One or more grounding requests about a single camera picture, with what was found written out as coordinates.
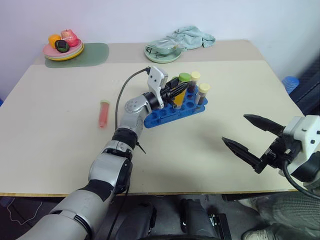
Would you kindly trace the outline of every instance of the black cable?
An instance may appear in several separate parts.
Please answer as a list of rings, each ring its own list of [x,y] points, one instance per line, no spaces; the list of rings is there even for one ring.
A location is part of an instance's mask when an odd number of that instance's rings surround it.
[[[118,217],[119,217],[119,214],[120,214],[120,212],[121,212],[121,209],[122,209],[122,207],[124,206],[125,201],[126,201],[126,199],[127,199],[128,192],[129,192],[129,187],[130,187],[130,185],[129,185],[128,188],[126,189],[126,192],[125,192],[125,195],[124,195],[124,199],[123,199],[123,201],[122,201],[122,203],[121,203],[121,205],[120,205],[120,207],[119,207],[119,209],[118,209],[118,212],[117,212],[116,215],[115,215],[115,218],[114,218],[113,223],[112,223],[112,225],[111,225],[111,227],[110,227],[110,230],[109,230],[108,236],[106,237],[106,240],[110,240],[112,231],[113,231],[113,229],[114,229],[114,227],[115,227],[115,224],[116,224],[116,221],[117,221],[117,219],[118,219]]]
[[[118,99],[116,100],[116,105],[115,105],[115,130],[117,130],[118,128],[118,107],[119,107],[119,102],[120,102],[120,97],[127,85],[127,83],[136,75],[140,74],[140,73],[143,73],[144,71],[148,71],[148,67],[147,68],[144,68],[144,69],[141,69],[140,71],[137,71],[136,73],[132,74],[125,82],[124,84],[122,85],[122,88],[120,90],[120,93],[118,95]]]
[[[283,171],[283,174],[285,176],[285,178],[288,180],[288,182],[294,186],[299,192],[303,193],[304,195],[308,196],[308,197],[311,197],[311,198],[314,198],[314,199],[317,199],[317,200],[320,200],[320,196],[317,195],[317,194],[314,194],[308,190],[305,190],[303,187],[299,186],[293,179],[292,177],[290,176],[289,172],[288,172],[288,165],[289,165],[289,161],[288,160],[284,160],[283,163],[282,163],[282,171]]]
[[[14,209],[14,211],[20,216],[20,218],[23,220],[23,222],[26,221],[26,219],[21,215],[21,213],[16,209],[16,207],[11,204],[11,207]],[[27,225],[29,225],[30,228],[32,228],[33,226],[29,223],[29,222],[25,222]]]

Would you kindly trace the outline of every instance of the blue test tube rack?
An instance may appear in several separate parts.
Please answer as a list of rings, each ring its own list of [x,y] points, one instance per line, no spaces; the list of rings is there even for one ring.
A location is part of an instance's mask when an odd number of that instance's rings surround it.
[[[195,88],[193,93],[190,93],[187,90],[180,109],[173,108],[171,104],[167,104],[167,106],[162,109],[153,110],[152,113],[145,118],[144,126],[147,129],[150,129],[161,124],[166,124],[174,120],[203,112],[206,109],[205,105],[208,103],[208,100],[205,98],[202,104],[196,105],[197,92],[198,87]]]

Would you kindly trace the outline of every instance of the pink plate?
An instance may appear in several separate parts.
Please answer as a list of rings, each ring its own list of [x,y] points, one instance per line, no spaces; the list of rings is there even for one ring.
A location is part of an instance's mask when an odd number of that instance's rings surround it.
[[[53,49],[50,44],[47,44],[44,46],[42,52],[47,55],[48,57],[64,57],[67,56],[69,54],[72,54],[74,52],[76,52],[77,50],[79,50],[82,47],[82,42],[79,39],[79,43],[76,46],[70,47],[69,51],[67,52],[59,52],[56,49]]]

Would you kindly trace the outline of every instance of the beige tabletop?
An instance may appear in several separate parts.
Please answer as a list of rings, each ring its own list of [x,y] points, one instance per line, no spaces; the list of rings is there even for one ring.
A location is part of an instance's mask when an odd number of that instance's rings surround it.
[[[170,77],[199,71],[209,83],[202,113],[145,128],[146,150],[133,153],[130,193],[253,193],[292,190],[271,167],[261,174],[222,142],[233,139],[261,156],[275,136],[250,124],[256,114],[286,125],[302,116],[259,51],[246,40],[218,41],[157,64],[143,43],[109,44],[106,63],[91,67],[47,68],[43,56],[25,72],[0,107],[0,195],[65,196],[85,186],[92,162],[111,139],[115,104],[124,81],[147,66]],[[130,98],[148,91],[146,74],[127,85],[119,116]],[[100,100],[110,101],[108,126],[98,127]]]

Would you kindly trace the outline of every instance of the white wall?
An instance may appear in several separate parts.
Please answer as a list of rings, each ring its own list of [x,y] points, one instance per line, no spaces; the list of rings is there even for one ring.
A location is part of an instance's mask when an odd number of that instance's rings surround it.
[[[320,49],[320,0],[2,0],[0,98],[48,36],[63,29],[87,43],[127,43],[160,39],[186,25],[217,40],[250,40],[282,79],[297,75]]]

